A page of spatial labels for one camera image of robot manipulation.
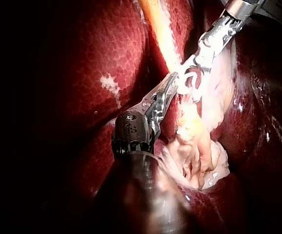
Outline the right arm instrument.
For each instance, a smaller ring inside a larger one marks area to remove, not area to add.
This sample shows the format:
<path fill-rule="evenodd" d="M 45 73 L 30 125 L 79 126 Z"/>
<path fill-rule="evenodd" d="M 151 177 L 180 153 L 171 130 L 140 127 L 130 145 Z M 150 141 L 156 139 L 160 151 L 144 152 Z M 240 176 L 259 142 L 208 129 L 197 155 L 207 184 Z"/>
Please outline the right arm instrument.
<path fill-rule="evenodd" d="M 194 63 L 202 71 L 210 71 L 213 59 L 240 32 L 257 8 L 256 0 L 229 0 L 212 27 L 201 35 Z"/>

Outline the left arm instrument jaw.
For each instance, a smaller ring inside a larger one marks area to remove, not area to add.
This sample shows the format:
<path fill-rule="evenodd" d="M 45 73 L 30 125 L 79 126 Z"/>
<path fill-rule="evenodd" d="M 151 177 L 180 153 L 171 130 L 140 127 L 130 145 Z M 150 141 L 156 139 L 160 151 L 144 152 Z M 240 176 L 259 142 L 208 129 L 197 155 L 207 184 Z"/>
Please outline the left arm instrument jaw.
<path fill-rule="evenodd" d="M 156 109 L 158 115 L 165 115 L 170 102 L 178 89 L 178 79 L 163 80 L 156 92 Z"/>
<path fill-rule="evenodd" d="M 143 101 L 155 100 L 156 102 L 168 103 L 172 100 L 178 89 L 179 74 L 173 72 L 143 97 Z"/>

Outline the left arm instrument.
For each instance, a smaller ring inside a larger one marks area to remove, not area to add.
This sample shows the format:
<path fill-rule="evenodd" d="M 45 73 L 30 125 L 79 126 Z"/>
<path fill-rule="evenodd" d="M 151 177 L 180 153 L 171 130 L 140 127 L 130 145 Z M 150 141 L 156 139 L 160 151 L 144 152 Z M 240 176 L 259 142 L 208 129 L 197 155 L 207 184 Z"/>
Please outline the left arm instrument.
<path fill-rule="evenodd" d="M 116 118 L 112 132 L 113 153 L 145 151 L 153 154 L 155 141 L 161 133 L 160 122 L 157 94 L 147 94 L 140 103 Z"/>

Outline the right arm instrument jaw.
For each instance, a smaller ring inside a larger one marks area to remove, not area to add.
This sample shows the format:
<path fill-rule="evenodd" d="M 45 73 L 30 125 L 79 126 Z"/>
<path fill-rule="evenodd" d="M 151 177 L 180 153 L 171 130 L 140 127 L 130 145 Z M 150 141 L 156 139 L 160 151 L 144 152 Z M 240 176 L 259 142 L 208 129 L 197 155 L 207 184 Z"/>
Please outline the right arm instrument jaw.
<path fill-rule="evenodd" d="M 198 84 L 199 85 L 206 85 L 208 83 L 209 78 L 210 78 L 211 68 L 204 67 L 204 66 L 199 65 L 199 64 L 197 65 L 197 68 L 199 70 L 199 74 L 198 74 L 198 78 L 197 78 Z"/>
<path fill-rule="evenodd" d="M 189 77 L 197 78 L 198 77 L 196 70 L 199 69 L 199 65 L 195 61 L 195 58 L 196 56 L 190 56 L 183 64 L 177 67 L 178 78 L 189 78 Z M 194 71 L 186 73 L 186 71 L 190 68 L 194 69 Z"/>

